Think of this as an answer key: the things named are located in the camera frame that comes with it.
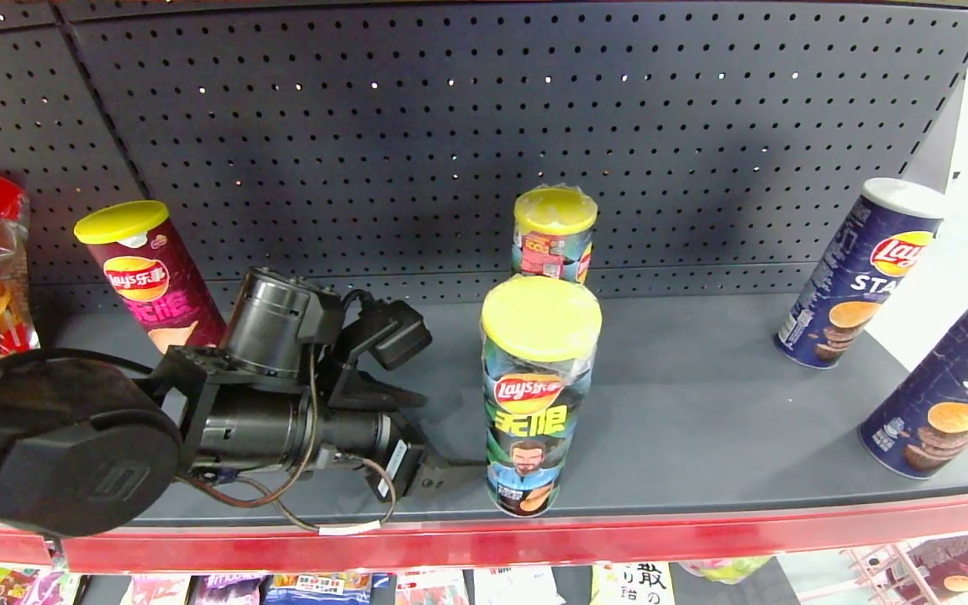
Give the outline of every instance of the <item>blue chip can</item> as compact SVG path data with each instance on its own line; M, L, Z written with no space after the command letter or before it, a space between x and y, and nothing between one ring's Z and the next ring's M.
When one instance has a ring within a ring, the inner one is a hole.
M968 445L968 310L857 428L892 471L926 479Z
M776 347L803 366L834 367L933 240L944 207L944 195L917 183L865 181Z

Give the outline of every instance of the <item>lay's stax can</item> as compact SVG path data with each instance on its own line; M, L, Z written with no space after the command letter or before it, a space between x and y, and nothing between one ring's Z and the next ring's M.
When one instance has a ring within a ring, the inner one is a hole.
M513 272L585 283L596 203L577 187L537 187L514 203Z
M226 323L164 203L145 199L97 210L73 234L160 353L170 345L219 344Z
M592 381L600 306L586 287L514 276L484 299L487 485L515 517L548 510Z
M910 271L944 221L944 195L870 179L776 334L803 366L834 367Z
M968 310L857 433L877 460L915 479L967 447Z

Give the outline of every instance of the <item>shelf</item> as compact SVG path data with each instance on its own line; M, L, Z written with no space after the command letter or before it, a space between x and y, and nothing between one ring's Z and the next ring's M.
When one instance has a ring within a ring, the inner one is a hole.
M172 486L127 528L65 540L66 555L85 573L396 570L763 555L968 531L968 450L926 481L873 460L855 426L906 372L871 337L833 371L784 359L770 334L791 302L604 299L592 389L562 492L541 518L498 512L481 474L440 497L404 499L381 532L331 539L285 525L271 507L229 508ZM481 459L480 306L419 310L434 344L400 371L376 374L430 398L420 418L441 452ZM67 318L44 341L158 357L127 315ZM320 522L381 513L348 471L318 472L284 502Z

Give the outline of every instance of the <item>barcode label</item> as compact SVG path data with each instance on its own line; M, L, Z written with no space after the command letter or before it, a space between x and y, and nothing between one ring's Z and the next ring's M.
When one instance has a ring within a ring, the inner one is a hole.
M783 342L784 345L788 345L788 340L791 338L791 334L794 333L794 329L798 327L798 318L794 315L788 314L783 320L783 327L779 330L779 340Z

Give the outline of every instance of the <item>white label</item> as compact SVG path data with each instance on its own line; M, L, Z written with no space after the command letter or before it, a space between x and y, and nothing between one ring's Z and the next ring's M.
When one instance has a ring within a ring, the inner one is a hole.
M403 440L399 440L398 445L395 445L395 451L391 453L391 462L387 463L387 474L391 475L392 479L395 478L396 474L398 474L398 467L402 465L402 460L406 459L406 452L408 449L410 449L410 447L408 447L408 445L406 445L406 441ZM387 487L387 482L381 479L381 497L387 497L388 491L391 490L389 490L389 487Z

